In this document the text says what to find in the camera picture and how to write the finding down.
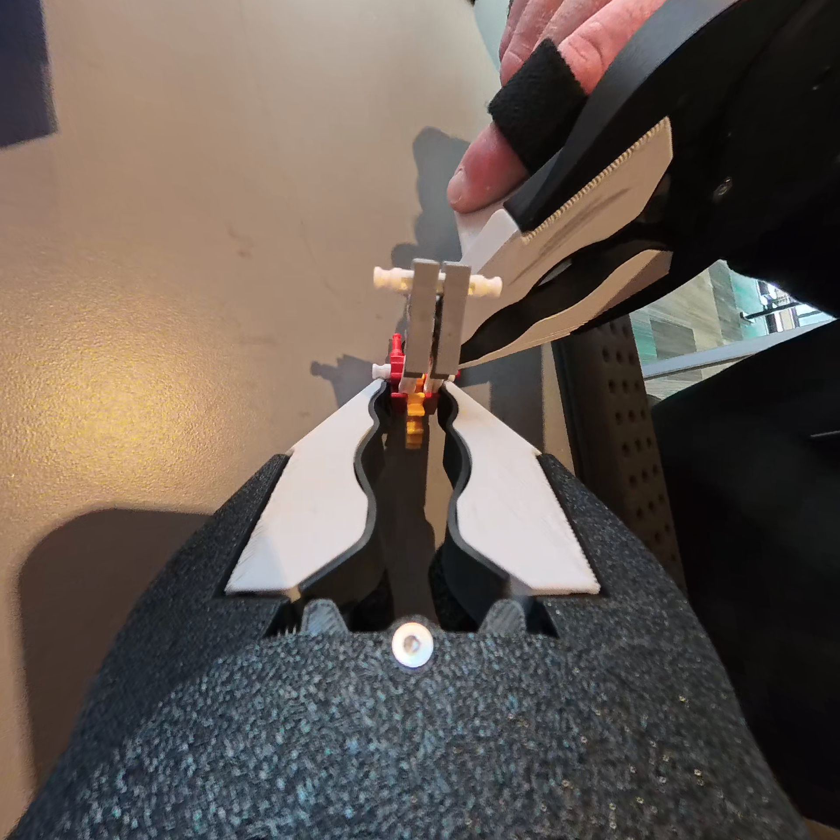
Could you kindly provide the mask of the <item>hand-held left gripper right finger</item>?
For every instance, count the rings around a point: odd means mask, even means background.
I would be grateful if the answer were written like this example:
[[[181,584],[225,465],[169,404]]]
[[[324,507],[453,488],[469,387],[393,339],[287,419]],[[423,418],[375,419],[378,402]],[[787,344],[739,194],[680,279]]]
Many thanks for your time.
[[[454,383],[441,389],[448,532],[516,595],[596,595],[597,580],[541,452]]]

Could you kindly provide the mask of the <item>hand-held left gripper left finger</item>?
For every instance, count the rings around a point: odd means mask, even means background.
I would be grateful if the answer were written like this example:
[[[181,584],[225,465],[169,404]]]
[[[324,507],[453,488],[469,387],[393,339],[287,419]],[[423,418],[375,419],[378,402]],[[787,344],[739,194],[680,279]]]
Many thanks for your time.
[[[371,539],[375,499],[361,455],[380,427],[375,380],[287,452],[287,460],[227,581],[226,595],[299,599]]]

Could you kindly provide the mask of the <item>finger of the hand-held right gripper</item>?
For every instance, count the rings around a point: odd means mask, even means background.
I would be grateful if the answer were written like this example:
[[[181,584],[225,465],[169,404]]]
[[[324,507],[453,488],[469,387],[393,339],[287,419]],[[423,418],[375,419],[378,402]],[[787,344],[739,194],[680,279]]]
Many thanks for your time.
[[[671,253],[656,248],[588,249],[552,279],[491,316],[463,345],[460,367],[565,338],[665,277]]]
[[[554,266],[630,224],[672,158],[665,117],[528,233],[501,203],[493,214],[457,216],[458,232],[467,235],[464,262],[475,275],[501,280],[498,297],[469,295],[467,308],[500,309],[523,299]]]

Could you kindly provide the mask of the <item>toy rod and connector assembly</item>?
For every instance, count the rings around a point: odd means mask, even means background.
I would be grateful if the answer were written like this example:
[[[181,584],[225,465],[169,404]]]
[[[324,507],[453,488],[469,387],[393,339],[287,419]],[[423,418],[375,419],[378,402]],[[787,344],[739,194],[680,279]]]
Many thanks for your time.
[[[388,384],[392,414],[405,418],[406,449],[420,449],[425,417],[436,410],[442,385],[459,372],[467,299],[498,298],[502,280],[429,259],[415,259],[411,269],[376,267],[373,280],[377,289],[406,295],[405,333],[393,334],[387,360],[373,364],[372,377]]]

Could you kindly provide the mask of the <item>person's right hand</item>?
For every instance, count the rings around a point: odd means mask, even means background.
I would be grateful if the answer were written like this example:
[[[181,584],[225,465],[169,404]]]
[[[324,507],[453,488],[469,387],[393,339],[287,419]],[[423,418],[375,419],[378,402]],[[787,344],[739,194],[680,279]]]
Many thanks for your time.
[[[450,206],[469,214],[500,201],[562,148],[606,69],[663,4],[513,2],[491,122],[449,181]]]

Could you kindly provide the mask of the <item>black perforated pad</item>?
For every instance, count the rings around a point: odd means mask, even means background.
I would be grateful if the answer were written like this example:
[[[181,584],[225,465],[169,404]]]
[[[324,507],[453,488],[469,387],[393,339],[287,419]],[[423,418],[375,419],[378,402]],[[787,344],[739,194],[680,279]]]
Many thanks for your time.
[[[628,316],[553,342],[574,473],[678,587],[686,579]]]

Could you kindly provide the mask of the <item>black office chair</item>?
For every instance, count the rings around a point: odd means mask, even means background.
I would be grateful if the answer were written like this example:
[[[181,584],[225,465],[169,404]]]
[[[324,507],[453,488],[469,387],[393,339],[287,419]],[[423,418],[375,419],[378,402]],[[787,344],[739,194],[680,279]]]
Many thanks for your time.
[[[803,816],[839,816],[839,324],[653,408],[690,603]]]

